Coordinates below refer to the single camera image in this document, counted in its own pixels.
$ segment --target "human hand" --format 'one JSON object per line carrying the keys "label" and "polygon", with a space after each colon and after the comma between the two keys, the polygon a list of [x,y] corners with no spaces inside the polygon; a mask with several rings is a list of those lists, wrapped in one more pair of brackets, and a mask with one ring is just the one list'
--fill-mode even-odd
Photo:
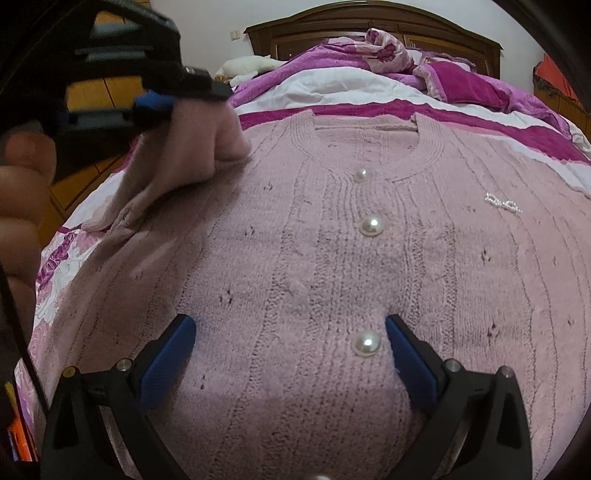
{"label": "human hand", "polygon": [[[45,135],[18,132],[8,140],[4,158],[0,166],[0,262],[28,342],[41,257],[37,229],[47,209],[48,187],[56,170],[56,148]],[[0,374],[14,369],[20,357],[15,347],[12,330],[0,313]]]}

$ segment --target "pink floral pattern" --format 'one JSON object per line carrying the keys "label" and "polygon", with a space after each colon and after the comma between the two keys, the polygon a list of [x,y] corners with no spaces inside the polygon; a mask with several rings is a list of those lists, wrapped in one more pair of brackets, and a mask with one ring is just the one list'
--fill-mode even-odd
{"label": "pink floral pattern", "polygon": [[60,263],[68,259],[68,250],[77,235],[78,231],[67,233],[61,244],[51,253],[45,265],[41,267],[37,275],[37,292],[40,292],[49,283]]}
{"label": "pink floral pattern", "polygon": [[366,54],[362,58],[374,73],[399,73],[414,65],[404,44],[383,30],[370,28],[365,34],[365,42],[356,42],[355,48]]}

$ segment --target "bed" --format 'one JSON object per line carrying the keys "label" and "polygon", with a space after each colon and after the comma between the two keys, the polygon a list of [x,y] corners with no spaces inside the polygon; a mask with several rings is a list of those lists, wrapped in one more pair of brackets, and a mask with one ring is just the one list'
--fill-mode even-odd
{"label": "bed", "polygon": [[[403,106],[454,128],[500,138],[532,161],[546,163],[572,188],[591,194],[591,145],[585,135],[574,124],[549,116],[537,104],[532,106],[524,92],[510,91],[513,96],[520,95],[519,102],[514,110],[505,113],[482,105],[442,102],[406,85],[403,79],[377,75],[369,69],[307,63],[307,56],[314,52],[320,52],[319,56],[323,57],[327,50],[322,49],[334,45],[333,40],[362,41],[370,28],[391,33],[410,49],[446,54],[446,59],[466,59],[473,70],[486,76],[487,82],[501,85],[494,83],[500,77],[501,46],[498,43],[414,7],[371,0],[341,2],[246,29],[255,54],[270,54],[273,58],[291,61],[282,69],[251,80],[236,90],[232,102],[243,129],[285,118],[303,109],[312,109],[316,115],[375,116],[381,113],[401,115]],[[334,82],[335,75],[339,77],[338,85]],[[106,232],[85,232],[80,224],[108,202],[123,175],[124,171],[111,175],[93,192],[43,251],[30,345],[34,362],[40,359],[44,338],[52,328],[67,286],[106,235]],[[23,410],[27,422],[32,424],[33,389],[21,364],[16,374]],[[557,430],[564,429],[554,435],[561,439],[560,444],[553,444],[551,455],[548,457],[546,452],[544,461],[540,458],[544,452],[534,452],[536,478],[573,478],[557,475],[561,475],[561,469],[574,465],[573,450],[565,455],[563,452],[580,421],[581,418],[557,424]],[[591,422],[591,416],[587,415],[585,422]],[[584,439],[583,433],[579,435],[573,444]],[[561,456],[563,460],[553,469]]]}

